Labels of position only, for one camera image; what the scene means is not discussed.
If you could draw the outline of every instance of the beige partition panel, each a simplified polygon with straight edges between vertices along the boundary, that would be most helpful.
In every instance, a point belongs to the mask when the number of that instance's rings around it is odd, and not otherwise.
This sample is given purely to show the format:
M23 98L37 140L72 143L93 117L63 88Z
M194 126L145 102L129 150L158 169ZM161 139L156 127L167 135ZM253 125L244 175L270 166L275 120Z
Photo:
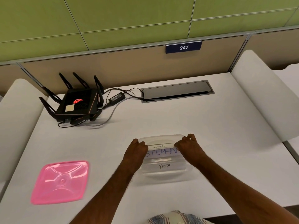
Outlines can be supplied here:
M252 49L271 69L299 63L299 29L252 35L243 51Z
M72 72L95 86L96 75L104 88L157 82L227 72L245 36L203 41L197 51L165 54L165 46L99 53L24 63L23 66L54 93L67 88L61 72L75 87L80 86Z
M0 95L6 94L10 86L16 79L26 79L33 86L45 93L43 89L35 83L21 68L17 65L0 66Z

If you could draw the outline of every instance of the red logo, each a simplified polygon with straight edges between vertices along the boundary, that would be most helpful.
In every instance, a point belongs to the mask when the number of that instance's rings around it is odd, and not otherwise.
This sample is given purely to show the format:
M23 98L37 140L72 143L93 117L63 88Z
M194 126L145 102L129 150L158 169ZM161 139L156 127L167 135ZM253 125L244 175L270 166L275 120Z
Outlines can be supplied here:
M78 103L79 101L83 101L82 99L76 99L74 102L73 102L73 104L76 104L76 103Z

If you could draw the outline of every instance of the desk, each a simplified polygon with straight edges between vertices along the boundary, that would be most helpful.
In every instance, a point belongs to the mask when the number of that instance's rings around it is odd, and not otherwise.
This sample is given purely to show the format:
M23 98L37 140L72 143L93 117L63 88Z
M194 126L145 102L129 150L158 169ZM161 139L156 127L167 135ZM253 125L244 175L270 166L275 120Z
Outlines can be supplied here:
M299 97L299 64L291 64L283 70L274 72ZM288 142L299 154L299 136L288 140Z
M0 203L3 224L66 224L102 188L133 138L194 133L204 151L224 169L282 206L299 204L299 165L230 73L123 86L146 88L207 79L215 94L142 104L129 99L102 128L58 128L43 110ZM51 99L49 103L57 108ZM105 110L97 122L108 118ZM87 160L83 200L32 205L30 196L40 169L48 163ZM191 181L130 184L112 223L137 224L180 210L200 217L234 212L196 169Z

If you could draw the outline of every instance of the green wall panel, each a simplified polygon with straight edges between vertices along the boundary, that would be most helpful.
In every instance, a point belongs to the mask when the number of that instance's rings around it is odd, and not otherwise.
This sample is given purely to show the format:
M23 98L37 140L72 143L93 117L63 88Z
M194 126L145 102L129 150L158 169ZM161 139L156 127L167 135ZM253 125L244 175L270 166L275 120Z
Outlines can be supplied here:
M299 0L196 0L193 19L297 8Z
M0 42L79 33L64 0L4 0Z
M81 32L190 20L194 0L66 0Z
M299 9L294 13L294 15L287 22L286 26L299 25Z
M189 37L282 27L294 10L192 21Z
M190 22L83 34L90 50L187 38Z
M80 34L0 43L0 61L87 51Z

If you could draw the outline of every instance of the pink lid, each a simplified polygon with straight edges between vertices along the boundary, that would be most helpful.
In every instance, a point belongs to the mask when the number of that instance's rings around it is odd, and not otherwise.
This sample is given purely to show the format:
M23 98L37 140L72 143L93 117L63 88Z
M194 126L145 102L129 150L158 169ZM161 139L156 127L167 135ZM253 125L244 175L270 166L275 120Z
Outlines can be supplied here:
M80 200L85 191L87 176L87 161L47 164L37 177L31 203L55 204Z

